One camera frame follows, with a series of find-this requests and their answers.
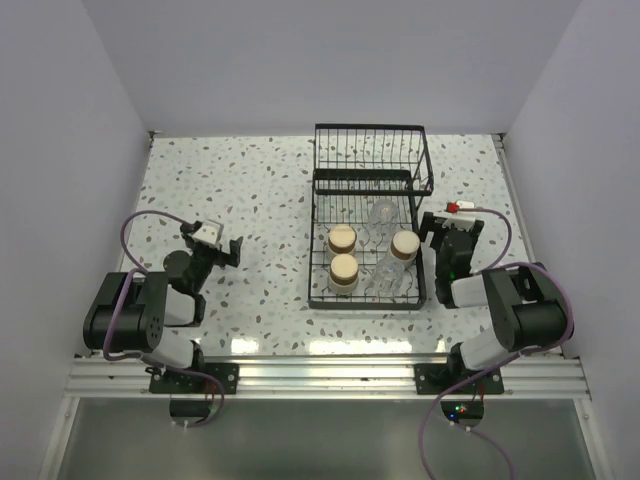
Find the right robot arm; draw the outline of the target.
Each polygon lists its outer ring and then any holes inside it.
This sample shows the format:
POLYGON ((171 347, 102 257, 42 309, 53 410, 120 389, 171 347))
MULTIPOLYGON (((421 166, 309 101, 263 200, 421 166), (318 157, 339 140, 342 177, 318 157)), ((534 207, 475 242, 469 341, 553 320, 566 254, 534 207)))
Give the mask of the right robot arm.
POLYGON ((449 203, 447 217, 423 215, 419 236, 432 235, 435 252, 435 293, 448 309, 486 307, 491 326, 455 344, 444 367, 428 375, 441 388, 468 392, 481 378, 511 361, 554 349, 574 332, 573 310, 562 287, 539 263, 504 264, 513 240, 506 215, 493 209, 449 203), (496 260, 473 272, 471 260, 484 223, 471 219, 458 226, 463 214, 489 214, 504 222, 506 243, 496 260))

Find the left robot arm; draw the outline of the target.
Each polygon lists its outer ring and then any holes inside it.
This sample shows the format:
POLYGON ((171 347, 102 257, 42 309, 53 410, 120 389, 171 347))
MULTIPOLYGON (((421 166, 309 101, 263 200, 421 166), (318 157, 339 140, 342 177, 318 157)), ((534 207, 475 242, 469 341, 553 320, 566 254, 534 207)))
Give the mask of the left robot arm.
POLYGON ((201 325, 206 308, 201 290, 214 268, 239 266, 244 239, 230 240, 223 250, 219 222, 195 222, 180 230, 186 248, 167 254, 159 270, 106 274, 82 337, 88 349, 100 350, 109 361, 140 359, 173 371, 175 384, 193 393, 207 383, 204 354, 197 342, 165 329, 201 325))

